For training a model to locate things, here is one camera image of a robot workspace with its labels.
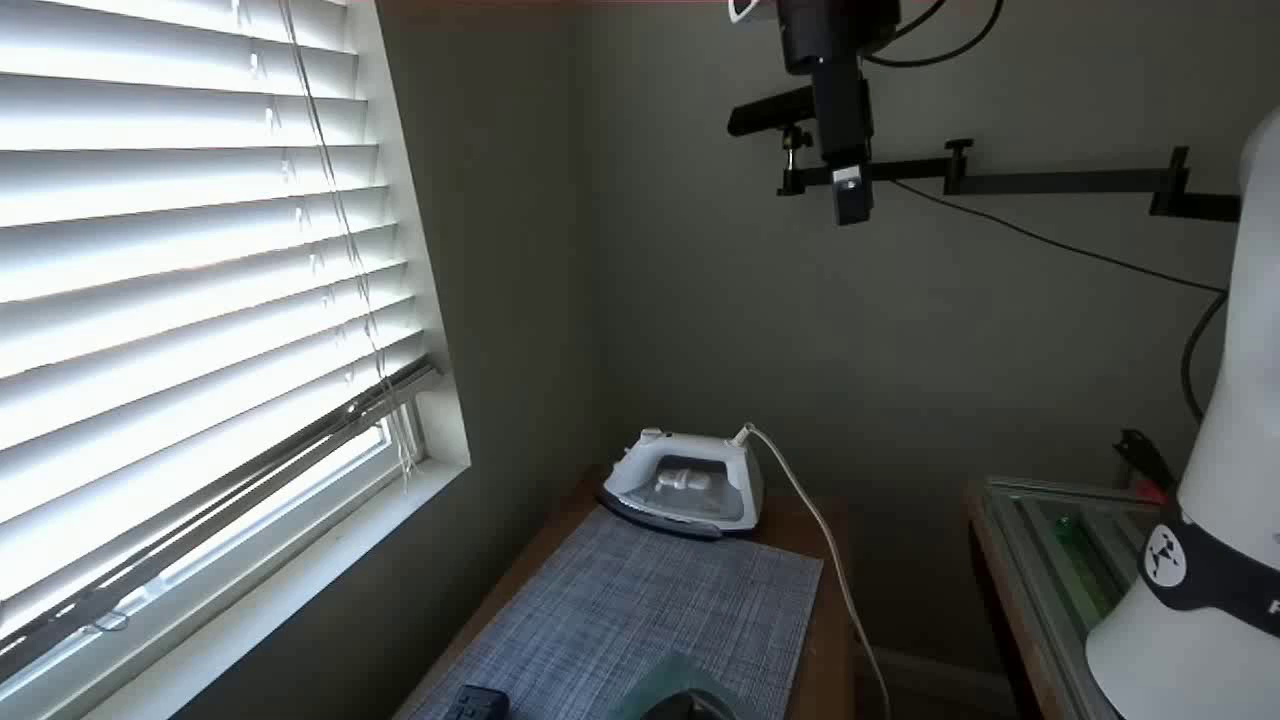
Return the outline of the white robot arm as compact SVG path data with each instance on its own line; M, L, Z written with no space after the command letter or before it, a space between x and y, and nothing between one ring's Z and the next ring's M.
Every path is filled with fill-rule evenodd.
M1083 662L1122 720L1280 720L1280 112L1243 144L1221 376Z

